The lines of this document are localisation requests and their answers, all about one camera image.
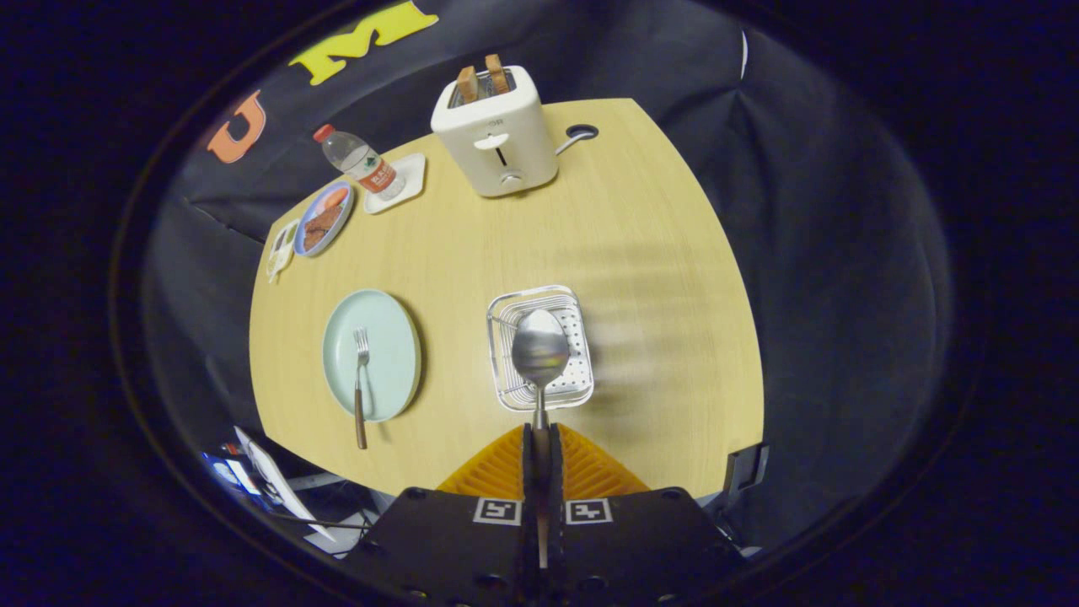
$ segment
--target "orange letter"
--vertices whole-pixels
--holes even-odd
[[[247,134],[244,135],[243,139],[237,141],[232,138],[232,135],[229,134],[229,122],[226,121],[214,134],[209,144],[206,146],[206,149],[216,153],[217,158],[221,162],[231,164],[244,157],[247,150],[251,149],[255,141],[258,141],[262,135],[262,128],[267,125],[267,112],[259,105],[258,96],[261,92],[261,89],[256,91],[236,108],[235,115],[243,114],[247,119]]]

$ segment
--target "wooden table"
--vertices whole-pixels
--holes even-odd
[[[251,303],[251,381],[265,433],[298,456],[396,495],[435,487],[531,415],[494,395],[487,307],[495,296],[563,284],[581,298],[596,377],[591,400],[550,414],[653,488],[722,488],[727,454],[761,441],[763,385],[749,300],[730,246],[674,147],[631,99],[544,107],[551,138],[588,123],[599,137],[559,156],[555,180],[484,198],[435,137],[386,152],[427,156],[424,192],[380,215],[357,207],[318,257],[293,257]],[[297,204],[270,238],[299,217]],[[415,322],[423,375],[397,418],[352,417],[323,376],[337,303],[360,288],[396,296]]]

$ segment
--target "toaster lever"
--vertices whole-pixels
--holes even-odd
[[[487,138],[480,139],[473,142],[478,150],[493,150],[494,148],[505,143],[509,139],[509,133],[502,133],[501,135],[488,135]]]

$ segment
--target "metal dish rack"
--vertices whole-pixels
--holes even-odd
[[[535,388],[514,369],[510,350],[518,323],[529,313],[541,309],[555,315],[570,342],[570,362],[565,372],[547,386],[546,409],[581,406],[591,398],[595,389],[585,320],[576,293],[561,285],[510,292],[491,301],[487,309],[487,335],[495,396],[502,406],[513,412],[535,410]]]

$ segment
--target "bottle cap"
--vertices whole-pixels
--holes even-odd
[[[336,130],[336,128],[333,128],[333,125],[323,124],[322,126],[318,127],[318,130],[315,130],[315,140],[318,141],[319,143],[325,141],[326,137],[329,137],[330,133],[332,133],[333,130]]]

